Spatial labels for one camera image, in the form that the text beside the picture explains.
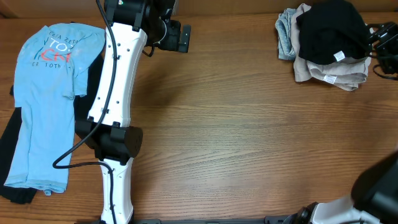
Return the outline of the black t-shirt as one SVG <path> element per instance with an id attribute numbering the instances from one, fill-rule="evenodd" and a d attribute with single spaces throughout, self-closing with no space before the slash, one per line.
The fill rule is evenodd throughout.
<path id="1" fill-rule="evenodd" d="M 370 30 L 348 1 L 319 2 L 296 18 L 299 57 L 329 65 L 347 57 L 365 58 L 371 51 Z"/>

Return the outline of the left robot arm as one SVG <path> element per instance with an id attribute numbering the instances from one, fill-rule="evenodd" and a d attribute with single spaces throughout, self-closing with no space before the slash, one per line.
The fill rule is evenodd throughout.
<path id="1" fill-rule="evenodd" d="M 172 14 L 177 0 L 105 1 L 106 50 L 100 79 L 85 119 L 75 131 L 94 150 L 103 176 L 103 211 L 98 223 L 133 223 L 131 171 L 143 131 L 131 126 L 131 98 L 144 48 L 188 52 L 190 25 Z"/>

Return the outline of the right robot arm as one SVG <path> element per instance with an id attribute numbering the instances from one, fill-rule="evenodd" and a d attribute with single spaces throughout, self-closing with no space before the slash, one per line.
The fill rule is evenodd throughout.
<path id="1" fill-rule="evenodd" d="M 397 80 L 397 24 L 370 24 L 376 32 L 369 38 L 381 68 L 377 76 Z M 328 203 L 314 202 L 297 213 L 264 218 L 265 223 L 397 223 L 397 151 L 364 171 L 355 181 L 351 195 Z"/>

